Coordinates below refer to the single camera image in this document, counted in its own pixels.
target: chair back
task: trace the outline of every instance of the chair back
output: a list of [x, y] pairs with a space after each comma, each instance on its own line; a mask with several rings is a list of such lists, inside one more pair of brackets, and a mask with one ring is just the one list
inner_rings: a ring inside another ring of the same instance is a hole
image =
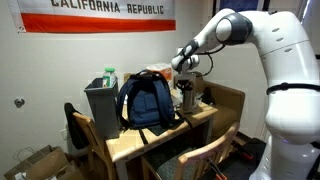
[[114, 179], [114, 168], [109, 154], [106, 142], [99, 135], [94, 121], [85, 115], [74, 112], [73, 116], [75, 117], [77, 123], [85, 133], [90, 145], [89, 148], [92, 148], [94, 152], [105, 162], [108, 169], [109, 179]]
[[198, 179], [210, 167], [206, 162], [208, 158], [211, 158], [215, 164], [218, 164], [221, 157], [225, 155], [224, 153], [228, 153], [226, 148], [230, 147], [239, 127], [240, 124], [238, 122], [234, 122], [229, 130], [219, 139], [206, 146], [181, 155], [178, 158], [174, 179], [178, 180], [183, 178], [184, 170], [187, 165], [195, 165], [196, 168], [192, 179]]

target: bottle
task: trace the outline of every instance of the bottle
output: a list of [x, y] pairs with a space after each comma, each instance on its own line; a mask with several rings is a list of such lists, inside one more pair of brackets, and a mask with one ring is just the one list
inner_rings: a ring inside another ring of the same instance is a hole
[[113, 85], [117, 81], [117, 76], [114, 73], [114, 68], [105, 68], [103, 73], [103, 81], [102, 81], [102, 87], [113, 87]]

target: wall outlet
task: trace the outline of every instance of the wall outlet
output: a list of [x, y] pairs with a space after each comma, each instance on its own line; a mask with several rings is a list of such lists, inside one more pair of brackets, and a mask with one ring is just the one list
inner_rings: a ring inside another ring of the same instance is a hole
[[61, 132], [62, 139], [63, 139], [64, 141], [66, 141], [67, 138], [68, 138], [68, 131], [67, 131], [67, 129], [63, 129], [63, 130], [61, 130], [60, 132]]

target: blue backpack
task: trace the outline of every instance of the blue backpack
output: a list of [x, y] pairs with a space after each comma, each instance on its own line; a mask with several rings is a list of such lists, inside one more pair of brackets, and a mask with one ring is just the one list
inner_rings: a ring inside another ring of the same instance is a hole
[[[122, 116], [126, 95], [128, 120]], [[142, 129], [160, 125], [169, 128], [177, 124], [170, 88], [161, 73], [148, 70], [131, 75], [117, 97], [117, 113], [124, 129]]]

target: gray trash can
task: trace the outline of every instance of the gray trash can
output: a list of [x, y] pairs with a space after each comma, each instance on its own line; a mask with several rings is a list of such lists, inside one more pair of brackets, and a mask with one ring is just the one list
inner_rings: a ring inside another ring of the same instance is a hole
[[111, 88], [102, 88], [102, 78], [96, 78], [84, 92], [90, 104], [98, 133], [105, 139], [118, 138], [120, 120], [116, 113], [118, 82]]

